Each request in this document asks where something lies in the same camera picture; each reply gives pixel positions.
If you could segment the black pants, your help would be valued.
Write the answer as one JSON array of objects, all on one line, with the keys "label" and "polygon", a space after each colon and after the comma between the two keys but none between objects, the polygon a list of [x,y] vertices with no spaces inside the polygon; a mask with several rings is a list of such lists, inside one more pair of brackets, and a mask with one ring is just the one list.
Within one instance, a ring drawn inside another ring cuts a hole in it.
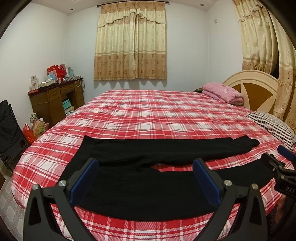
[{"label": "black pants", "polygon": [[191,165],[197,158],[212,161],[250,152],[259,141],[239,138],[95,139],[84,137],[64,169],[68,180],[88,159],[98,172],[81,207],[109,217],[133,221],[194,218],[215,211],[191,171],[160,171],[157,164]]}]

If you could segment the striped pillow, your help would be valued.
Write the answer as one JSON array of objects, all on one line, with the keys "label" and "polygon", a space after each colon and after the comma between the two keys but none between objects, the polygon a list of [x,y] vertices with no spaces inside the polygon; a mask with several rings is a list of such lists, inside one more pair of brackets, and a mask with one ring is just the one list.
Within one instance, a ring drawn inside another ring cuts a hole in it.
[{"label": "striped pillow", "polygon": [[295,153],[295,132],[286,123],[263,111],[248,113],[246,117],[267,130]]}]

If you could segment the red plaid bed cover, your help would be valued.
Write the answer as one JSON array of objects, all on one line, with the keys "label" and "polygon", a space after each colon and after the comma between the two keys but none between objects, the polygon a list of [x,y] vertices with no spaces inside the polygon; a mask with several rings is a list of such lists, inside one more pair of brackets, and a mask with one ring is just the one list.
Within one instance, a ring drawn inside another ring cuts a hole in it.
[{"label": "red plaid bed cover", "polygon": [[[38,138],[22,155],[11,181],[16,203],[26,208],[33,184],[54,186],[81,145],[92,138],[237,138],[260,141],[249,153],[208,162],[211,169],[244,165],[283,145],[246,115],[251,110],[201,93],[162,90],[110,90],[93,98]],[[167,222],[136,222],[75,208],[97,240],[193,240],[211,214]]]}]

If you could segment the cream wooden headboard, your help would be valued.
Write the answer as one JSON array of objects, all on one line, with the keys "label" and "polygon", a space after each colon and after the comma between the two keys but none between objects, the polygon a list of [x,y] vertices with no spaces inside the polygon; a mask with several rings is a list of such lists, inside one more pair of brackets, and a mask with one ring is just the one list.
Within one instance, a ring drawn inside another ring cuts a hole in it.
[{"label": "cream wooden headboard", "polygon": [[273,113],[278,79],[270,74],[259,70],[243,70],[230,76],[224,85],[243,94],[245,108]]}]

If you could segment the red plastic bag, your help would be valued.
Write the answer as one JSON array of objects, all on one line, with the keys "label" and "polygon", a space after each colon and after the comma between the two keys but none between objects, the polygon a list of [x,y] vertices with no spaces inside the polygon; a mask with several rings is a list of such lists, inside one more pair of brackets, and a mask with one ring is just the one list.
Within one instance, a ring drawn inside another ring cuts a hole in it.
[{"label": "red plastic bag", "polygon": [[23,127],[23,135],[25,136],[26,140],[28,141],[29,145],[31,145],[35,140],[35,136],[33,131],[30,129],[28,124],[25,124]]}]

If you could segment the patterned paper bag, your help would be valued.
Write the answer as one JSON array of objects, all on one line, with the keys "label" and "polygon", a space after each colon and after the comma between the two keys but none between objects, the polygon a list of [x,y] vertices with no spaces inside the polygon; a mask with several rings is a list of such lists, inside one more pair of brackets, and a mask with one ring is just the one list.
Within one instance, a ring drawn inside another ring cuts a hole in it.
[{"label": "patterned paper bag", "polygon": [[48,129],[49,129],[49,124],[39,120],[38,118],[35,119],[35,121],[32,125],[32,128],[31,128],[31,130],[34,134],[34,137],[36,139],[41,137],[41,135],[43,135]]}]

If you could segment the black folding chair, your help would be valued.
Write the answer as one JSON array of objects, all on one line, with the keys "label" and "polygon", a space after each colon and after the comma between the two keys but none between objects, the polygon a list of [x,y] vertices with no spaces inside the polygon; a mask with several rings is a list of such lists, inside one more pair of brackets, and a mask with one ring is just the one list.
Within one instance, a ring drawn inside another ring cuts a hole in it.
[{"label": "black folding chair", "polygon": [[1,102],[1,160],[5,167],[14,172],[16,163],[29,143],[25,138],[11,105],[7,100]]}]

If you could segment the pink folded blanket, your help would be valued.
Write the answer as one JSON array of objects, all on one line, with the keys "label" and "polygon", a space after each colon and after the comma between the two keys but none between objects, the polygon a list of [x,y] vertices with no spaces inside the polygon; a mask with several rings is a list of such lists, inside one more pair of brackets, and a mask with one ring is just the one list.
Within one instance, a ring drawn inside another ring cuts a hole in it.
[{"label": "pink folded blanket", "polygon": [[244,105],[244,96],[236,89],[224,84],[212,82],[203,86],[203,93],[215,100],[221,100],[232,105]]}]

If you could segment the teal box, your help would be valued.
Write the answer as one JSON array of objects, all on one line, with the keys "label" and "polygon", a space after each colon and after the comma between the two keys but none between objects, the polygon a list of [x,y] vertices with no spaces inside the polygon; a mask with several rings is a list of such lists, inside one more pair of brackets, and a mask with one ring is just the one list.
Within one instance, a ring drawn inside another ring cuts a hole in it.
[{"label": "teal box", "polygon": [[70,102],[69,99],[64,100],[64,101],[62,102],[62,104],[63,104],[63,109],[64,109],[64,110],[68,109],[68,108],[71,106],[71,102]]}]

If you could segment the brown wooden desk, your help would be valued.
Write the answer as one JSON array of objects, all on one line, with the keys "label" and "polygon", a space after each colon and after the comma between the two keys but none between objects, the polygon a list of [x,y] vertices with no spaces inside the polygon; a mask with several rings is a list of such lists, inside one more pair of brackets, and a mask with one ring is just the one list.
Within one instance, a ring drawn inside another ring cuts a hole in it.
[{"label": "brown wooden desk", "polygon": [[70,101],[74,109],[85,104],[84,80],[80,76],[59,84],[28,92],[32,110],[44,122],[53,127],[66,117],[65,101]]}]

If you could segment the beige side curtain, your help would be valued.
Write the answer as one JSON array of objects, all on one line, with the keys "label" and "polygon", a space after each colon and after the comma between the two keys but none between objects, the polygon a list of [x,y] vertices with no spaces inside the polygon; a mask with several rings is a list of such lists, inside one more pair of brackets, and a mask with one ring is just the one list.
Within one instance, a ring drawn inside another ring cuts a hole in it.
[{"label": "beige side curtain", "polygon": [[241,32],[243,70],[278,70],[273,115],[295,130],[295,47],[260,1],[233,1]]}]

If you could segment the white greeting card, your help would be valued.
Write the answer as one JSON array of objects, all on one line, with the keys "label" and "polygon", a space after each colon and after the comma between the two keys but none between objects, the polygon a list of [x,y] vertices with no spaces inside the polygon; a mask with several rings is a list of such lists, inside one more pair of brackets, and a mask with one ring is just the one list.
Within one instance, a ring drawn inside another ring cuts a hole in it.
[{"label": "white greeting card", "polygon": [[31,89],[32,90],[39,89],[39,80],[36,75],[31,76]]}]

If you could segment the red gift bag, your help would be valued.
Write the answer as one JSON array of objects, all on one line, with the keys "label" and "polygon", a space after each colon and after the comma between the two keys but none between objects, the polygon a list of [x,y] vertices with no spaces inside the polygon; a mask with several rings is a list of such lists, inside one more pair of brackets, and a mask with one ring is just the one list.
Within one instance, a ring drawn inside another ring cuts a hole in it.
[{"label": "red gift bag", "polygon": [[47,68],[47,74],[53,74],[56,80],[63,80],[66,77],[66,69],[63,65],[52,65]]}]

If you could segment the beige window curtain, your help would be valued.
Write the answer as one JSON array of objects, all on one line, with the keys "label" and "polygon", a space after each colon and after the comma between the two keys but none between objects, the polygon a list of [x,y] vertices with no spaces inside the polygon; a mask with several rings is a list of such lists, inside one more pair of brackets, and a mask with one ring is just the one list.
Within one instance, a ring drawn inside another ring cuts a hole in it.
[{"label": "beige window curtain", "polygon": [[165,80],[165,4],[125,1],[101,7],[94,55],[94,80]]}]

